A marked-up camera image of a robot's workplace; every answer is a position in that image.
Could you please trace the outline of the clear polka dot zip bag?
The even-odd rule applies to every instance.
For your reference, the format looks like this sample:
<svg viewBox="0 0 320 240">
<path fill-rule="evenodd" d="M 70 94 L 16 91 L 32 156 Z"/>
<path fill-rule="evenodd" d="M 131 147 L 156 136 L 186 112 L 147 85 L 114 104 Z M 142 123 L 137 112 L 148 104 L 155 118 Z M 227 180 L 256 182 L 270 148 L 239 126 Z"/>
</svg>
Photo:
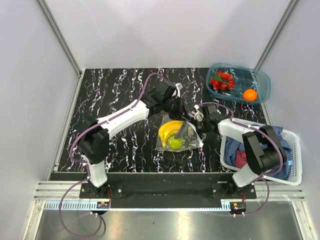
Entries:
<svg viewBox="0 0 320 240">
<path fill-rule="evenodd" d="M 183 152 L 202 148 L 203 140 L 196 127 L 186 120 L 172 120 L 168 115 L 162 118 L 158 129 L 156 147 L 159 152 Z"/>
</svg>

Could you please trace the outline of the fake lychee bunch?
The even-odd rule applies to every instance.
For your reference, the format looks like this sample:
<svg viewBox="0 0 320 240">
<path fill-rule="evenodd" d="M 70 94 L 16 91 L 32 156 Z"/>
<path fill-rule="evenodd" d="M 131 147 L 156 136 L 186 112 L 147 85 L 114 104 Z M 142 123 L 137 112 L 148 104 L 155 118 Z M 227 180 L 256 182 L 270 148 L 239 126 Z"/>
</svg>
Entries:
<svg viewBox="0 0 320 240">
<path fill-rule="evenodd" d="M 215 91 L 224 91 L 232 90 L 236 84 L 236 81 L 231 73 L 218 71 L 210 78 L 209 84 Z"/>
</svg>

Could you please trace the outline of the fake orange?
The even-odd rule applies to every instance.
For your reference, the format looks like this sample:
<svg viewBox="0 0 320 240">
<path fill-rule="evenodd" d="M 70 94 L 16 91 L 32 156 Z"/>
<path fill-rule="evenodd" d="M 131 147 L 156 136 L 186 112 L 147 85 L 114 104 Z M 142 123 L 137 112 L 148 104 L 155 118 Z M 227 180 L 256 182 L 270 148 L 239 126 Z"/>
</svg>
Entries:
<svg viewBox="0 0 320 240">
<path fill-rule="evenodd" d="M 250 88 L 243 92 L 242 97 L 246 101 L 255 101 L 258 98 L 258 93 Z"/>
</svg>

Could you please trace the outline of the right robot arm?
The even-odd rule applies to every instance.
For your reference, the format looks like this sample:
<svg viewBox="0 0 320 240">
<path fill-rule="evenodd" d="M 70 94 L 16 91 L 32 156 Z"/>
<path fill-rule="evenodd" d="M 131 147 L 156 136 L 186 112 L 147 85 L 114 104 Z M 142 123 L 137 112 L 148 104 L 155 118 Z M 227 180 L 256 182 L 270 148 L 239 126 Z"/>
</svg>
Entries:
<svg viewBox="0 0 320 240">
<path fill-rule="evenodd" d="M 283 146 L 272 126 L 254 126 L 221 116 L 214 103 L 196 105 L 188 113 L 182 103 L 169 111 L 174 120 L 185 120 L 195 127 L 198 135 L 216 133 L 243 144 L 246 164 L 227 182 L 227 192 L 239 198 L 245 188 L 267 175 L 279 173 L 287 161 Z"/>
</svg>

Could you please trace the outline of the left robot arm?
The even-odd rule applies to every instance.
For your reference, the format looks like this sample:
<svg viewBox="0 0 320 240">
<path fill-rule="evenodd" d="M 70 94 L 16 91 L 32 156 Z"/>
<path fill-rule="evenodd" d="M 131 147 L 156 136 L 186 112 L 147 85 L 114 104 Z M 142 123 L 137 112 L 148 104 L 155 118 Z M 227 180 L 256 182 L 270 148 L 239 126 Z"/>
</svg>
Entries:
<svg viewBox="0 0 320 240">
<path fill-rule="evenodd" d="M 167 112 L 177 118 L 186 116 L 181 98 L 182 88 L 181 83 L 173 84 L 163 80 L 158 87 L 143 93 L 123 109 L 87 122 L 88 128 L 79 135 L 75 144 L 81 160 L 87 166 L 90 192 L 95 197 L 103 198 L 108 193 L 105 160 L 109 155 L 110 140 L 131 125 L 160 112 Z"/>
</svg>

